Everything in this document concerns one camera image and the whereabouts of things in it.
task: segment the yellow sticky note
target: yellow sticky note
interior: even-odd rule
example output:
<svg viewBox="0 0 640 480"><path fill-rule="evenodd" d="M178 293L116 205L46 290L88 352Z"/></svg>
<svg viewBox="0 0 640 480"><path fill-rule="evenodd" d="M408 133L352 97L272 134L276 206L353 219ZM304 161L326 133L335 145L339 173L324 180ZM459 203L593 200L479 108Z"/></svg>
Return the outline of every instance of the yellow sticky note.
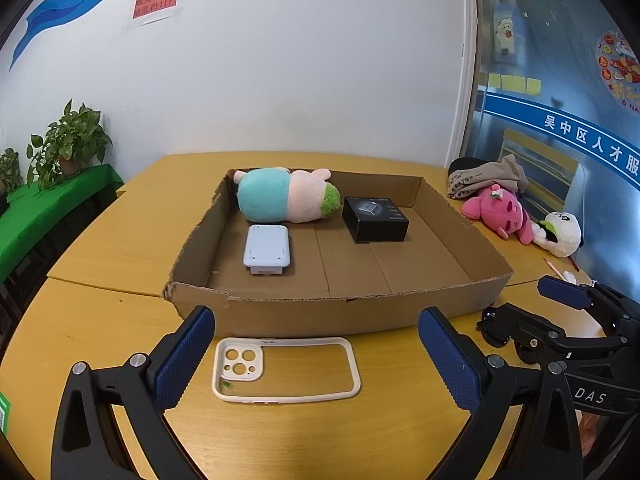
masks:
<svg viewBox="0 0 640 480"><path fill-rule="evenodd" d="M492 88L500 88L500 74L489 74L489 86Z"/></svg>
<svg viewBox="0 0 640 480"><path fill-rule="evenodd" d="M542 88L542 81L540 79L527 79L527 94L540 95L540 89Z"/></svg>
<svg viewBox="0 0 640 480"><path fill-rule="evenodd" d="M527 78L526 77L523 77L521 75L513 76L513 91L514 92L520 92L521 94L524 94L526 83L527 83Z"/></svg>
<svg viewBox="0 0 640 480"><path fill-rule="evenodd" d="M513 76L502 74L502 89L513 92Z"/></svg>

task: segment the white wall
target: white wall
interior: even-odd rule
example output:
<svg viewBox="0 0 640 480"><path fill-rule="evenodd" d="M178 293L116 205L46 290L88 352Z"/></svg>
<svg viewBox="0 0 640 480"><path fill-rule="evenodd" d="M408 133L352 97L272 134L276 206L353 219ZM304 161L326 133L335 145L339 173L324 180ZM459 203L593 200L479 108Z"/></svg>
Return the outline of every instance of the white wall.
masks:
<svg viewBox="0 0 640 480"><path fill-rule="evenodd" d="M9 70L41 1L0 51L0 140L22 153L23 170L30 135L71 97L103 111L125 179L181 152L440 166L457 156L475 0L178 0L178 16L136 28L134 0L104 0L38 34Z"/></svg>

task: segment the screw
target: screw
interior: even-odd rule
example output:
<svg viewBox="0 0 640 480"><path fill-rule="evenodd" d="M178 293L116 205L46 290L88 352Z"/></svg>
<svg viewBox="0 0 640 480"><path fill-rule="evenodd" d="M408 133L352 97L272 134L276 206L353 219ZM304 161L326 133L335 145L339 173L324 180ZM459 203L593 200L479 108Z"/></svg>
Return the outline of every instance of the screw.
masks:
<svg viewBox="0 0 640 480"><path fill-rule="evenodd" d="M486 361L489 363L489 366L492 368L502 368L504 366L504 359L499 355L492 354L490 355Z"/></svg>
<svg viewBox="0 0 640 480"><path fill-rule="evenodd" d="M488 306L482 311L482 319L492 319L495 317L495 307Z"/></svg>
<svg viewBox="0 0 640 480"><path fill-rule="evenodd" d="M74 373L74 375L80 375L85 370L86 370L86 364L84 364L82 361L74 364L74 367L71 368L71 371Z"/></svg>
<svg viewBox="0 0 640 480"><path fill-rule="evenodd" d="M144 354L135 354L131 356L129 359L129 364L135 368L142 366L146 361L146 357Z"/></svg>
<svg viewBox="0 0 640 480"><path fill-rule="evenodd" d="M549 363L548 368L553 375L560 375L562 373L562 366L556 363L555 361L552 363Z"/></svg>

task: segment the pencil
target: pencil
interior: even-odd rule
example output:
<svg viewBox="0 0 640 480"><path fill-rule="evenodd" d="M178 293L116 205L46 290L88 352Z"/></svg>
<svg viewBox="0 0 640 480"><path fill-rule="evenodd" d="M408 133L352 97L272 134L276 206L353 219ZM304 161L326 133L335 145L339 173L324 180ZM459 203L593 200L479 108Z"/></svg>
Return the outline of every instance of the pencil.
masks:
<svg viewBox="0 0 640 480"><path fill-rule="evenodd" d="M547 260L546 258L542 258L542 259L543 259L543 260L545 261L545 263L549 266L549 269L551 269L551 270L556 274L556 276L557 276L558 278L560 278L561 280L563 280L563 281L565 281L565 282L567 281L567 280L565 279L565 277L564 277L562 274L560 274L560 271L559 271L558 269L556 269L556 266L555 266L554 264L552 264L552 263L551 263L549 260Z"/></svg>
<svg viewBox="0 0 640 480"><path fill-rule="evenodd" d="M580 272L580 267L578 267L578 264L577 264L577 263L575 263L575 260L574 260L571 256L569 256L569 261L574 265L574 269L575 269L577 272Z"/></svg>

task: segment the potted plant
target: potted plant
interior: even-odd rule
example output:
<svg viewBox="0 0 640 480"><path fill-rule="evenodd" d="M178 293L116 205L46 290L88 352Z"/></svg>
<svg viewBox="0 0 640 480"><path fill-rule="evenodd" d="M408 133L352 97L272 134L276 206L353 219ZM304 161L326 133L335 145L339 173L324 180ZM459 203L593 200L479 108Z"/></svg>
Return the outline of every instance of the potted plant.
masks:
<svg viewBox="0 0 640 480"><path fill-rule="evenodd" d="M0 154L0 215L9 207L6 196L21 185L18 153L7 148Z"/></svg>
<svg viewBox="0 0 640 480"><path fill-rule="evenodd" d="M112 144L100 122L100 112L82 103L78 111L71 109L69 101L60 120L48 126L44 138L31 136L27 158L31 161L27 172L27 185L38 175L38 188L49 187L64 178L78 174L82 164L96 156L100 162L108 144Z"/></svg>

